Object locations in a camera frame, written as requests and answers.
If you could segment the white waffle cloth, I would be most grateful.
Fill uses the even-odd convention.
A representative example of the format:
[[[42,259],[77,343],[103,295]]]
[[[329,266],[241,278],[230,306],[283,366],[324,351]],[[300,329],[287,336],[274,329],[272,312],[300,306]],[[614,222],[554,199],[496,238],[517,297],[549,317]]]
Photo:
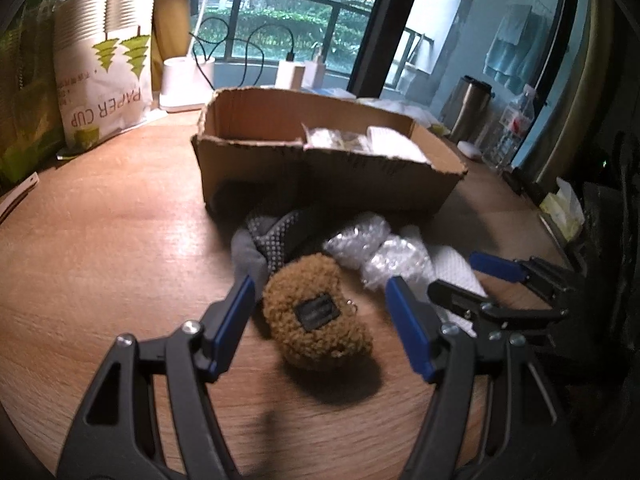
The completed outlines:
[[[408,263],[409,274],[405,278],[412,292],[419,300],[425,300],[437,313],[440,320],[457,324],[465,333],[475,337],[472,322],[463,316],[453,314],[436,306],[427,297],[427,287],[434,281],[442,280],[468,292],[486,298],[487,294],[469,263],[454,248],[446,245],[425,244],[417,226],[404,226],[400,236],[414,248],[416,255]]]

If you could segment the brown fuzzy plush pouch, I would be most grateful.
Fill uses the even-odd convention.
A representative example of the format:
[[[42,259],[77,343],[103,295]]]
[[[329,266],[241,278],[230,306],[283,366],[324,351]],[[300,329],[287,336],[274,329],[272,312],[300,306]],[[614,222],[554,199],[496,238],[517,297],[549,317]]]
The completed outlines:
[[[340,266],[329,256],[303,256],[272,274],[262,313],[285,361],[301,370],[329,372],[371,355],[370,330],[343,294]]]

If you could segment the grey dotted glove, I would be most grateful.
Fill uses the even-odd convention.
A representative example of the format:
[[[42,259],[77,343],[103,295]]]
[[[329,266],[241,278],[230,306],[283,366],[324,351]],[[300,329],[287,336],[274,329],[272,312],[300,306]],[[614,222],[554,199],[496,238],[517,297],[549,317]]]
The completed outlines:
[[[270,276],[285,266],[300,244],[303,213],[293,210],[277,218],[256,209],[235,231],[231,240],[231,263],[235,278],[251,278],[255,297],[262,293]]]

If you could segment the yellow tissue pack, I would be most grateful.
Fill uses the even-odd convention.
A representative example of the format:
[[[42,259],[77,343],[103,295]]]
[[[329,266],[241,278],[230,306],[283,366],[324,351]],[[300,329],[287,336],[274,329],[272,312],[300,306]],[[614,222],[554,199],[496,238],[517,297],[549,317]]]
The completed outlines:
[[[567,243],[574,242],[582,232],[586,217],[572,186],[561,178],[556,179],[556,185],[558,192],[548,193],[539,208],[550,217]]]

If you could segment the clear water bottle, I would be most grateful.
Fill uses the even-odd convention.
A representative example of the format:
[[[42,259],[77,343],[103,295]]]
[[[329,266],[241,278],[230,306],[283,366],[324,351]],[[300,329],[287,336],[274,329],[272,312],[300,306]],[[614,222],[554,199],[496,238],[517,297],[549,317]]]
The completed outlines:
[[[498,129],[483,154],[483,160],[491,170],[501,172],[514,159],[536,117],[535,98],[536,90],[526,84],[523,92],[504,109]]]

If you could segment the stainless steel thermos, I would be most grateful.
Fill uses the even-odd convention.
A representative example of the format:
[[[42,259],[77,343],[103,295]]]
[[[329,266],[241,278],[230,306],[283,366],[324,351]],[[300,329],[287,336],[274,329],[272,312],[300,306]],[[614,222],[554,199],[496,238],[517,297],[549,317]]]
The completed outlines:
[[[494,96],[492,87],[472,76],[462,76],[442,108],[442,124],[451,142],[466,141],[483,120]]]

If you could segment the white folded tissue pack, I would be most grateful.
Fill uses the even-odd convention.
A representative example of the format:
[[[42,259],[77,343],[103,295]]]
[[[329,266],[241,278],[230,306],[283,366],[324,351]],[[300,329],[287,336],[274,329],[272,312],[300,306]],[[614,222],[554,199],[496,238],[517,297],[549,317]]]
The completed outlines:
[[[370,126],[367,138],[373,155],[410,160],[419,164],[431,163],[413,141],[394,129]]]

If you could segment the white cloths on table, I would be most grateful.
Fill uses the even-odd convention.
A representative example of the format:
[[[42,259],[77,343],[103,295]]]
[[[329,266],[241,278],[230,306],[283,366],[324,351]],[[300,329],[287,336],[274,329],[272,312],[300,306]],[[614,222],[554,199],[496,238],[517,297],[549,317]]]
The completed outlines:
[[[375,98],[358,98],[357,102],[379,110],[386,110],[386,112],[408,116],[425,128],[440,127],[442,125],[426,107],[413,102]]]

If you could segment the teal hanging towel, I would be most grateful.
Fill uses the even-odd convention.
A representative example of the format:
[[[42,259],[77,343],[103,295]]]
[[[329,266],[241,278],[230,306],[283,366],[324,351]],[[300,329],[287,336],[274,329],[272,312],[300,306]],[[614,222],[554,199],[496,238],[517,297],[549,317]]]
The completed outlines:
[[[527,4],[511,4],[485,56],[484,74],[520,94],[532,82],[548,35],[548,18]]]

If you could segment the white crumpled bag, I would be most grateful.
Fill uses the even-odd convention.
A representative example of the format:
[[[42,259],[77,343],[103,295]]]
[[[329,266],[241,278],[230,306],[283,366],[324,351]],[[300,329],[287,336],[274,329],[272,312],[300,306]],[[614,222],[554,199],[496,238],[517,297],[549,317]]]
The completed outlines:
[[[303,126],[306,136],[306,148],[337,150],[354,153],[370,153],[371,145],[367,136],[329,128],[308,128]]]

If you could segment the brown cardboard box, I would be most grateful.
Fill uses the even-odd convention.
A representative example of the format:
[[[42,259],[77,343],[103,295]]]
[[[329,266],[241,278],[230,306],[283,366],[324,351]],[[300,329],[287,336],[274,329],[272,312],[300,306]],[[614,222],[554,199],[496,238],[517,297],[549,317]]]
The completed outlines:
[[[425,162],[306,143],[307,131],[315,128],[365,134],[371,127],[412,142]],[[408,116],[291,90],[217,91],[202,109],[191,143],[204,200],[228,182],[291,177],[309,197],[334,206],[434,214],[468,173],[445,141]]]

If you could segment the white charger plug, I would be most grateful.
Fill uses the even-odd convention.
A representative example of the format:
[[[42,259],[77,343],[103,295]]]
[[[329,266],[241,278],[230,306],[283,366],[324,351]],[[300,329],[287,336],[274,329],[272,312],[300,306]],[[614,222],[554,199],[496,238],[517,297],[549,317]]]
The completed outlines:
[[[326,64],[322,53],[322,44],[315,44],[310,61],[305,62],[302,87],[305,89],[317,89],[322,86]]]

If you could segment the green paper cup bag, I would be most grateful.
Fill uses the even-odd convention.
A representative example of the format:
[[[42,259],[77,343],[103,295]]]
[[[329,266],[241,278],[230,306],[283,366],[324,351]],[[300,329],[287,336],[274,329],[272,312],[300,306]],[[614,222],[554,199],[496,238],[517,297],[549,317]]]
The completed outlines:
[[[65,143],[53,66],[55,0],[26,0],[1,35],[1,187]]]

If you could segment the black balcony railing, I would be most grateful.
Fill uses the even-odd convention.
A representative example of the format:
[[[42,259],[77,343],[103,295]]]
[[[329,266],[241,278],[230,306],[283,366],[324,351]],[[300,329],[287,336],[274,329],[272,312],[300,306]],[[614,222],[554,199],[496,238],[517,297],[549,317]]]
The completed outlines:
[[[346,86],[375,0],[190,0],[195,51],[212,58],[217,88],[271,84],[278,64],[320,61]]]

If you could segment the white desk lamp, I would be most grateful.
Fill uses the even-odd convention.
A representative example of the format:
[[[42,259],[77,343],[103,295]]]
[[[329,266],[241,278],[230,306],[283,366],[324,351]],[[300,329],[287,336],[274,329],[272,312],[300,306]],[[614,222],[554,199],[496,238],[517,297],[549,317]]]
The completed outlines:
[[[204,21],[207,0],[190,0],[190,32],[201,28]],[[160,87],[160,107],[168,112],[196,110],[206,104],[213,93],[212,87],[205,80],[213,76],[213,64],[204,64],[205,73],[196,69],[196,58],[186,50],[185,56],[168,58],[164,62],[163,81]]]

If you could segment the white paper cup bag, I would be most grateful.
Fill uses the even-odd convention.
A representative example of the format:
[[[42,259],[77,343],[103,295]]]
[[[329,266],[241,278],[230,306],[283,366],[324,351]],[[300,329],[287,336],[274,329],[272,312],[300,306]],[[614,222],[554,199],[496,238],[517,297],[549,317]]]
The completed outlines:
[[[153,116],[155,0],[55,0],[53,64],[69,159]]]

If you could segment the brown curtain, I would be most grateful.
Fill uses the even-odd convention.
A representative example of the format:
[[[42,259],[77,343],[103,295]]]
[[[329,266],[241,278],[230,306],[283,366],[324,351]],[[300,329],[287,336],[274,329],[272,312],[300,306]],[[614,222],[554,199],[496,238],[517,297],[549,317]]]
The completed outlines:
[[[185,56],[189,44],[190,0],[155,0],[151,42],[154,92],[160,91],[164,62]]]

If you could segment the black window frame post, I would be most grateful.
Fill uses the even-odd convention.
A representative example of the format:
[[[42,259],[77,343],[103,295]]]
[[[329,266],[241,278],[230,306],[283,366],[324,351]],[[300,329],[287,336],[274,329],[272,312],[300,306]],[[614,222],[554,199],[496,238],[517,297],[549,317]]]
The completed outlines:
[[[377,98],[404,33],[414,0],[375,0],[347,90]]]

